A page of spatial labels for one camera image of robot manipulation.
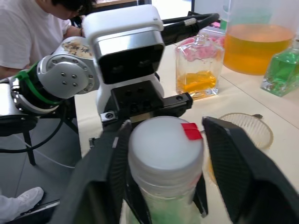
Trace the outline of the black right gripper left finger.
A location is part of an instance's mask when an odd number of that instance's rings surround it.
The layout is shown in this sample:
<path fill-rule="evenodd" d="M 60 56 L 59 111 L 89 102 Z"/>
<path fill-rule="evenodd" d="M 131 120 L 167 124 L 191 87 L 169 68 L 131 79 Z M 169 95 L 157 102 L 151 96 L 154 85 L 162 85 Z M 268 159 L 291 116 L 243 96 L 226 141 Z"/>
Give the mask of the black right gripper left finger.
<path fill-rule="evenodd" d="M 75 166 L 50 223 L 119 223 L 131 132 L 131 122 L 120 121 L 105 127 L 99 138 L 90 139 L 90 150 Z"/>

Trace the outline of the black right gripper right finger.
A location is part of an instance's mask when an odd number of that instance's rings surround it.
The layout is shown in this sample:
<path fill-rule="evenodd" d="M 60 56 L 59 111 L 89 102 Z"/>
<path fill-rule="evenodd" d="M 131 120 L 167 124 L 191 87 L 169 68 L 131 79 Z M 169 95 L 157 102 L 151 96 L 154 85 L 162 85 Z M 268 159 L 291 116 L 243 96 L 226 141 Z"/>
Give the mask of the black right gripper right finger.
<path fill-rule="evenodd" d="M 203 117 L 214 176 L 234 224 L 297 224 L 299 195 L 245 131 Z"/>

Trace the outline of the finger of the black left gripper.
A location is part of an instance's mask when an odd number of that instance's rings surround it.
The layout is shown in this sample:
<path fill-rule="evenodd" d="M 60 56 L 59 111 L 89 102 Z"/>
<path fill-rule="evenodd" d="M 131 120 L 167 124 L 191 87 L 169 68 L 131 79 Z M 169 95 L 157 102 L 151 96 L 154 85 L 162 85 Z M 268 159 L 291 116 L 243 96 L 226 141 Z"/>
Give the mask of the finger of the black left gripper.
<path fill-rule="evenodd" d="M 201 175 L 197 182 L 193 202 L 197 206 L 201 216 L 206 217 L 208 215 L 208 205 L 206 197 L 206 183 L 203 175 Z"/>
<path fill-rule="evenodd" d="M 125 201 L 140 224 L 152 224 L 150 211 L 140 188 L 135 182 L 127 182 Z"/>

